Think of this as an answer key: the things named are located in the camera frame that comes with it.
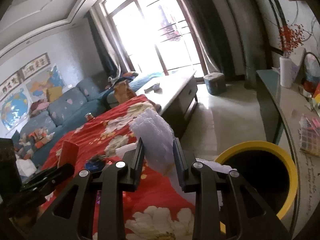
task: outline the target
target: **coffee table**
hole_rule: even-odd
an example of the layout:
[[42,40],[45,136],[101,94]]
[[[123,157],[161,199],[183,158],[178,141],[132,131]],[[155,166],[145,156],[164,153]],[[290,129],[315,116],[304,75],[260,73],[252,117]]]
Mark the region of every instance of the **coffee table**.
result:
[[[179,71],[169,76],[153,78],[136,91],[137,96],[144,94],[151,101],[161,105],[159,115],[171,126],[178,138],[185,132],[198,102],[194,74],[194,71]],[[145,93],[145,89],[156,83],[160,83],[160,90]]]

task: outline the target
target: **glass door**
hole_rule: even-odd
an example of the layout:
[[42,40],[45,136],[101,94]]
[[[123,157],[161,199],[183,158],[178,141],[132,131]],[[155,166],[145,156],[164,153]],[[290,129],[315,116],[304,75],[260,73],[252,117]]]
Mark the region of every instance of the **glass door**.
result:
[[135,71],[206,74],[199,44],[177,0],[106,0],[104,5]]

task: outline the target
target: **metal can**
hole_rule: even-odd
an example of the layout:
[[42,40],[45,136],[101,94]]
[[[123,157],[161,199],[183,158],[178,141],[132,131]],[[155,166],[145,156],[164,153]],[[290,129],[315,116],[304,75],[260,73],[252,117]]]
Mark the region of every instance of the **metal can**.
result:
[[87,113],[84,117],[87,119],[87,121],[94,119],[94,117],[91,113]]

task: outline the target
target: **white vase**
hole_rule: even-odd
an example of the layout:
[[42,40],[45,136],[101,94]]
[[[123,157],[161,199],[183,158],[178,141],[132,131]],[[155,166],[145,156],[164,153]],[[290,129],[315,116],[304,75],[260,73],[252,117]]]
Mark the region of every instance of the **white vase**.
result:
[[292,86],[292,60],[280,57],[280,85],[285,88]]

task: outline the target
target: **red berry branch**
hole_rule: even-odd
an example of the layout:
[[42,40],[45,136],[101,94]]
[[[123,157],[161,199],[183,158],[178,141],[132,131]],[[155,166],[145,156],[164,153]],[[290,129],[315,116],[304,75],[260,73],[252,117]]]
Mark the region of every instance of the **red berry branch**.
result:
[[280,42],[280,46],[282,47],[282,50],[284,51],[284,56],[289,57],[290,54],[293,52],[295,48],[297,48],[299,45],[303,45],[304,40],[304,29],[303,25],[292,25],[289,26],[283,26],[279,29],[280,32],[280,39],[282,37],[282,41]]

